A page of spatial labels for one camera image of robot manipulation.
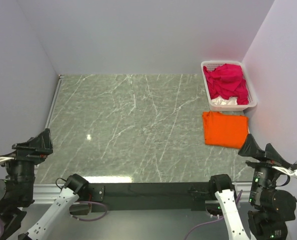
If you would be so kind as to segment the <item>orange t shirt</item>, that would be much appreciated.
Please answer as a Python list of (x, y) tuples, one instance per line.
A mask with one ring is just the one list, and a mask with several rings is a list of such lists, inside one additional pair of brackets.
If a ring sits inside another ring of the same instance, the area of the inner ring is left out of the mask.
[(206, 145), (240, 149), (249, 134), (249, 119), (243, 115), (208, 111), (202, 121)]

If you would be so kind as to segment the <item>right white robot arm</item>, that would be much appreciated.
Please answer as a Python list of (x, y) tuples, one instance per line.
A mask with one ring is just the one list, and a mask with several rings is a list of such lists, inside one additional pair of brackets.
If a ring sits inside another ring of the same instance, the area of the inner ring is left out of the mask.
[[(297, 199), (286, 190), (278, 190), (277, 180), (284, 174), (284, 170), (290, 170), (292, 165), (272, 144), (268, 143), (265, 149), (261, 149), (250, 133), (238, 155), (256, 160), (245, 162), (254, 170), (248, 198), (254, 210), (247, 213), (251, 238), (285, 240), (288, 236), (286, 223), (296, 218)], [(219, 202), (229, 239), (246, 240), (248, 236), (239, 217), (236, 191), (231, 178), (227, 174), (212, 176), (209, 180), (208, 195)]]

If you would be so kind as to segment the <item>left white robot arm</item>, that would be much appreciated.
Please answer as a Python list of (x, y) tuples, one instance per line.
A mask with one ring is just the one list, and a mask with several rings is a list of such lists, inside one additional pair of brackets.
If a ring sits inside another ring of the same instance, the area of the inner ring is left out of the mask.
[[(8, 239), (20, 227), (26, 216), (23, 208), (34, 203), (35, 167), (53, 153), (51, 131), (44, 131), (26, 142), (15, 143), (13, 152), (0, 155), (0, 166), (7, 176), (0, 179), (0, 240)], [(32, 230), (18, 236), (20, 240), (43, 240), (55, 220), (76, 201), (83, 201), (89, 194), (89, 182), (78, 174), (65, 180), (60, 194), (50, 209), (33, 226)]]

